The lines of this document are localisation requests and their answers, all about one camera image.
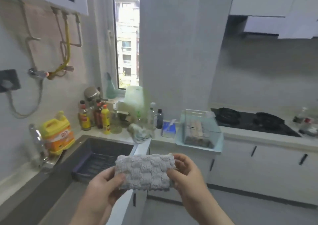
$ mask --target backsplash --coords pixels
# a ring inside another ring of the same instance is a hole
[[[210,102],[264,110],[318,106],[318,40],[226,38]]]
[[[59,42],[61,40],[58,26],[51,11],[44,11],[35,6],[26,6],[27,18],[31,33],[39,37],[40,42],[32,41],[31,49],[39,70],[55,70],[62,63]],[[31,142],[28,132],[29,123],[40,125],[51,119],[58,111],[64,111],[71,126],[79,130],[77,121],[77,102],[83,97],[86,87],[94,85],[93,63],[95,57],[91,54],[89,34],[85,22],[88,17],[82,17],[83,47],[71,46],[70,65],[75,71],[54,80],[44,80],[42,103],[39,109],[26,119],[16,119],[9,109],[6,94],[0,94],[0,180],[12,174],[22,164],[29,161],[25,144]],[[78,42],[75,17],[69,17],[71,42]],[[16,2],[0,0],[0,70],[16,69],[21,83],[21,89],[13,91],[13,101],[18,112],[29,113],[36,105],[38,86],[30,78],[27,70],[31,62],[26,51],[24,39],[27,30],[20,6]]]

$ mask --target lower cabinet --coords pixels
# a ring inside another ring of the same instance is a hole
[[[174,143],[162,142],[152,140],[150,143],[150,155],[152,154],[169,154],[169,153],[182,153],[189,156],[193,162],[201,170],[203,178],[207,180],[210,172],[210,167],[215,157],[215,152],[205,151],[192,147],[180,146]],[[148,195],[156,196],[164,199],[181,201],[179,193],[170,188],[169,192],[164,191],[148,191]]]
[[[140,225],[147,199],[147,191],[133,192],[122,225]]]
[[[225,139],[208,183],[318,205],[318,153]]]

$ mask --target sink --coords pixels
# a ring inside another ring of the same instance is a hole
[[[89,162],[89,155],[98,158],[133,155],[136,148],[134,143],[82,135],[51,173],[39,172],[0,206],[0,225],[68,224],[87,181],[93,178],[78,179],[74,170],[85,173],[78,169],[82,167],[79,164]]]

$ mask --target electrical outlet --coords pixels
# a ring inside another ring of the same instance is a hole
[[[18,90],[21,88],[17,71],[15,69],[7,69],[0,71],[0,93],[10,90]]]

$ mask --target hand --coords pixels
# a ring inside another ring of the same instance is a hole
[[[118,187],[125,181],[124,174],[114,177],[115,167],[95,176],[87,186],[70,225],[105,225],[115,202],[124,194]]]
[[[174,181],[174,188],[179,192],[185,209],[198,221],[201,216],[201,205],[213,197],[197,165],[186,155],[173,156],[177,170],[170,169],[167,175]]]

